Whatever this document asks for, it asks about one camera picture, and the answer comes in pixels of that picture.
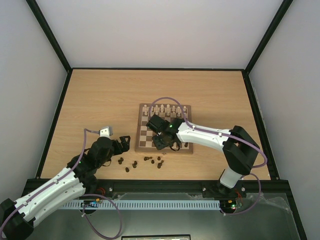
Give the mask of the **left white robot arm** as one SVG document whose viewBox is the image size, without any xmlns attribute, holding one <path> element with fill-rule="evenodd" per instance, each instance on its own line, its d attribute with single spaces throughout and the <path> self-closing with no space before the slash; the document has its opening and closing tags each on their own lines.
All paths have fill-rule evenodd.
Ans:
<svg viewBox="0 0 320 240">
<path fill-rule="evenodd" d="M 23 197 L 4 200 L 0 204 L 0 238 L 25 240 L 39 223 L 69 201 L 90 197 L 89 203 L 95 204 L 104 199 L 106 190 L 98 187 L 95 173 L 113 156 L 127 152 L 130 140 L 128 135 L 118 140 L 100 136 L 55 177 Z"/>
</svg>

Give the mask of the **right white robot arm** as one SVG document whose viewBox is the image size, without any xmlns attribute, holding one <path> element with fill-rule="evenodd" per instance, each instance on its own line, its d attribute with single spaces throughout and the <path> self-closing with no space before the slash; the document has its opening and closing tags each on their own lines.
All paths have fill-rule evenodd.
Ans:
<svg viewBox="0 0 320 240">
<path fill-rule="evenodd" d="M 244 128 L 237 125 L 233 129 L 216 129 L 192 124 L 182 118 L 169 122 L 153 115 L 146 127 L 155 133 L 152 142 L 157 150 L 172 147 L 174 143 L 178 146 L 192 143 L 222 152 L 227 168 L 219 177 L 217 188 L 224 196 L 233 193 L 237 182 L 251 173 L 260 150 Z"/>
</svg>

